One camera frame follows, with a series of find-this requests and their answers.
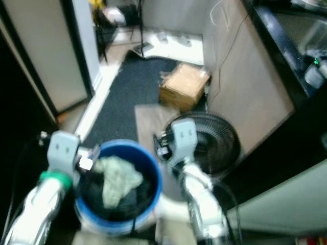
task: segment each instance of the white cable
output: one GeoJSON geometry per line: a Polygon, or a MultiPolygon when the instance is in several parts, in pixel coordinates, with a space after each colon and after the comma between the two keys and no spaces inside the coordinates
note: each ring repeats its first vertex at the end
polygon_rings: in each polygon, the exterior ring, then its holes
{"type": "Polygon", "coordinates": [[[209,16],[210,16],[210,21],[211,21],[211,23],[212,23],[214,26],[228,28],[228,27],[229,27],[229,23],[228,23],[227,25],[225,25],[225,26],[221,26],[221,25],[215,23],[215,22],[214,22],[214,18],[213,18],[213,12],[214,12],[214,10],[215,10],[215,9],[217,8],[217,6],[218,6],[220,3],[222,3],[223,1],[224,1],[224,0],[219,0],[219,1],[218,1],[218,2],[213,6],[213,8],[210,10],[210,14],[209,14],[209,16]]]}

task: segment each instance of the floor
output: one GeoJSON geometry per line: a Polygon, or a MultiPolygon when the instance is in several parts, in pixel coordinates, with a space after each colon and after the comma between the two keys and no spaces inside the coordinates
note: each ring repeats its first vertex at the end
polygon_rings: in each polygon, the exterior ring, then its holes
{"type": "MultiPolygon", "coordinates": [[[[132,30],[120,28],[118,34],[106,52],[108,63],[102,57],[100,71],[102,80],[95,85],[95,96],[87,105],[77,107],[59,118],[60,129],[75,133],[83,141],[92,128],[102,105],[110,93],[110,86],[119,72],[120,65],[124,61],[126,53],[140,44],[141,35],[139,29],[135,29],[131,38],[132,30]]],[[[167,32],[168,44],[161,44],[153,30],[144,31],[144,42],[148,41],[154,48],[144,53],[145,58],[166,57],[178,61],[203,65],[202,37],[201,35],[189,35],[192,46],[185,47],[179,44],[174,33],[167,32]]]]}
{"type": "Polygon", "coordinates": [[[87,232],[77,232],[72,245],[148,245],[148,241],[135,238],[108,238],[87,232]]]}

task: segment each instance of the sink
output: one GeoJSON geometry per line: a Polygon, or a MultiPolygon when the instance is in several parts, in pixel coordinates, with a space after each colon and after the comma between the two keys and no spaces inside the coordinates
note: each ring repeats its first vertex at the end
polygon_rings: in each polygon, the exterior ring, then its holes
{"type": "Polygon", "coordinates": [[[288,13],[275,13],[275,17],[300,54],[327,51],[327,21],[323,18],[288,13]]]}

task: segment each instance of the black cable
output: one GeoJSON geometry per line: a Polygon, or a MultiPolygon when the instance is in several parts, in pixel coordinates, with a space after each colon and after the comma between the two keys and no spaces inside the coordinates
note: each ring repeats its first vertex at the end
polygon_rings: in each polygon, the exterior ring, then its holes
{"type": "Polygon", "coordinates": [[[240,219],[240,212],[239,212],[239,204],[236,200],[236,197],[235,197],[233,191],[231,190],[231,188],[228,185],[226,185],[224,182],[216,181],[214,184],[216,186],[219,186],[222,190],[224,190],[230,196],[231,200],[233,201],[233,204],[234,204],[235,210],[236,210],[237,228],[238,228],[240,245],[242,245],[243,244],[243,236],[242,236],[242,229],[241,229],[241,219],[240,219]]]}
{"type": "Polygon", "coordinates": [[[133,219],[132,230],[131,230],[131,232],[130,232],[131,235],[134,235],[134,234],[137,233],[137,231],[135,230],[136,219],[137,219],[137,216],[134,217],[134,219],[133,219]]]}
{"type": "Polygon", "coordinates": [[[143,13],[142,13],[142,0],[138,0],[138,14],[139,14],[139,32],[141,33],[141,54],[142,58],[144,58],[144,53],[143,53],[143,13]]]}
{"type": "Polygon", "coordinates": [[[8,213],[7,213],[3,233],[2,233],[2,236],[1,236],[1,244],[4,242],[4,239],[7,236],[8,228],[10,228],[10,226],[11,226],[9,224],[11,224],[15,219],[14,216],[11,218],[11,211],[12,211],[12,207],[14,205],[16,184],[17,184],[17,178],[18,178],[18,171],[20,170],[20,166],[21,166],[23,158],[25,157],[26,153],[30,150],[30,147],[32,146],[32,143],[34,143],[34,142],[35,142],[35,139],[32,139],[32,140],[29,140],[27,143],[24,144],[24,147],[23,147],[23,149],[21,151],[21,154],[18,157],[18,161],[17,161],[17,164],[15,166],[15,170],[14,170],[14,174],[13,174],[13,180],[12,180],[10,204],[9,204],[9,208],[8,208],[8,213]]]}
{"type": "Polygon", "coordinates": [[[234,232],[233,232],[233,229],[231,228],[231,225],[230,225],[230,222],[229,222],[229,218],[227,217],[227,214],[225,212],[224,212],[224,216],[225,216],[225,219],[226,219],[226,223],[227,223],[227,228],[228,228],[228,233],[229,233],[229,236],[230,236],[230,240],[232,241],[232,243],[234,245],[236,245],[234,232]]]}

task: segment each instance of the blue bucket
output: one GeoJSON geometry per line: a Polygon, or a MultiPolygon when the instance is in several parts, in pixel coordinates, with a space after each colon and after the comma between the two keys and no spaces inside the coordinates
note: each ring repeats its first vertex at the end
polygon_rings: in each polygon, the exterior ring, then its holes
{"type": "MultiPolygon", "coordinates": [[[[100,147],[99,158],[109,156],[123,158],[133,163],[138,172],[147,176],[152,184],[156,185],[155,195],[150,206],[136,218],[135,228],[138,229],[147,221],[159,199],[162,180],[158,164],[145,148],[132,140],[112,140],[103,143],[100,147]]],[[[82,226],[90,231],[105,235],[124,235],[129,234],[132,230],[133,220],[113,222],[102,219],[87,207],[81,197],[77,198],[75,209],[82,226]]]]}

